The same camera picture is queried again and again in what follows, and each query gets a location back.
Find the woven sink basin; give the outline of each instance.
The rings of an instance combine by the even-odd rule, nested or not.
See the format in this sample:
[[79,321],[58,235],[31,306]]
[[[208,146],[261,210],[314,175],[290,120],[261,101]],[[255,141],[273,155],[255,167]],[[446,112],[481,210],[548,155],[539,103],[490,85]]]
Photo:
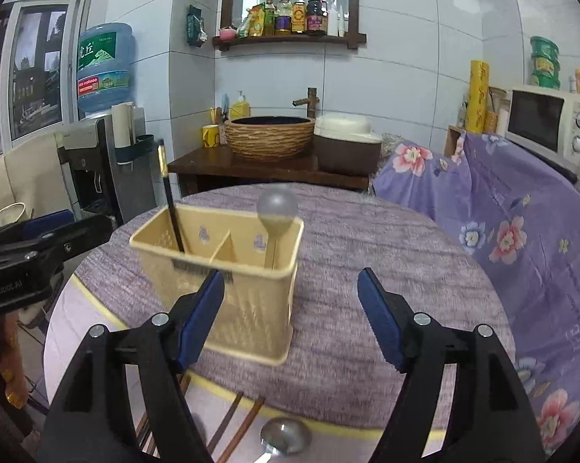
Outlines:
[[315,120],[249,117],[226,122],[227,143],[246,159],[275,161],[298,155],[311,141]]

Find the soap dispenser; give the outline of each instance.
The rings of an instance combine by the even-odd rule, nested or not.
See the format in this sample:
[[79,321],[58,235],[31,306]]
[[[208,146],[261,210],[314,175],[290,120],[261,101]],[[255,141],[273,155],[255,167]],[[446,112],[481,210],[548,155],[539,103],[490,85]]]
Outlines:
[[251,107],[249,102],[245,100],[243,91],[239,91],[239,100],[230,106],[229,119],[236,120],[237,118],[247,118],[251,116]]

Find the purple fabric cover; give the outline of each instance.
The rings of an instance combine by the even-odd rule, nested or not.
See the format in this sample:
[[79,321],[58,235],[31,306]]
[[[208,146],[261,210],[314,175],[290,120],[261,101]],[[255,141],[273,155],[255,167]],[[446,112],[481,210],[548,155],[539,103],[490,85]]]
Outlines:
[[403,142],[373,186],[430,217],[485,270],[552,453],[580,418],[580,194],[515,144],[470,133],[451,159]]

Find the pink bowl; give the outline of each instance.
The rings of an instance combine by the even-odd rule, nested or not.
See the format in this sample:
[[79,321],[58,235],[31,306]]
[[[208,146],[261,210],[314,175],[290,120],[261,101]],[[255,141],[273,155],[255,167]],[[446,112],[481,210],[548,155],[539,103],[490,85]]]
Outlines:
[[219,30],[219,38],[221,38],[224,42],[229,42],[236,38],[236,30],[232,27],[226,27],[224,29]]

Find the metal bolt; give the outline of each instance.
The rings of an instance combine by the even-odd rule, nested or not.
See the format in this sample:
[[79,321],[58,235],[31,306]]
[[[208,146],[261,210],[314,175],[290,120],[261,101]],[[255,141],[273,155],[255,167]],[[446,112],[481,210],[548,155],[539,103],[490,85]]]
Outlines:
[[481,324],[478,328],[477,328],[477,332],[479,334],[481,334],[484,338],[489,338],[494,331],[492,330],[492,328],[489,325],[486,324]]
[[416,314],[414,316],[414,321],[419,325],[427,325],[431,322],[431,318],[428,314]]
[[101,325],[99,323],[97,325],[94,325],[93,327],[91,327],[90,330],[88,331],[88,333],[90,334],[90,336],[92,338],[98,338],[104,332],[105,332],[105,328],[103,327],[103,325]]
[[153,325],[156,325],[156,326],[161,326],[161,325],[167,324],[169,320],[170,320],[170,317],[168,317],[168,314],[156,314],[156,315],[153,315],[153,318],[150,319],[150,321],[153,323]]

